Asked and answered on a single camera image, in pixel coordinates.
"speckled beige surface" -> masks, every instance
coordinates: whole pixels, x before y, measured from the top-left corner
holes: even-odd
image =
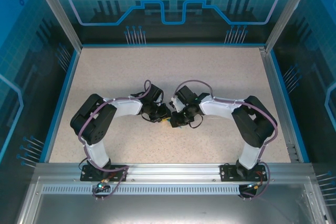
[[[217,97],[245,99],[257,96],[278,120],[258,48],[154,47],[84,48],[72,82],[50,162],[79,162],[84,153],[69,123],[92,93],[106,98],[143,91],[146,79],[165,92],[168,102],[182,81],[208,82]],[[194,92],[208,92],[201,84]],[[140,116],[113,120],[104,138],[116,163],[225,163],[236,162],[244,141],[233,121],[206,116],[197,129],[148,123]],[[266,162],[290,162],[284,136],[263,155]]]

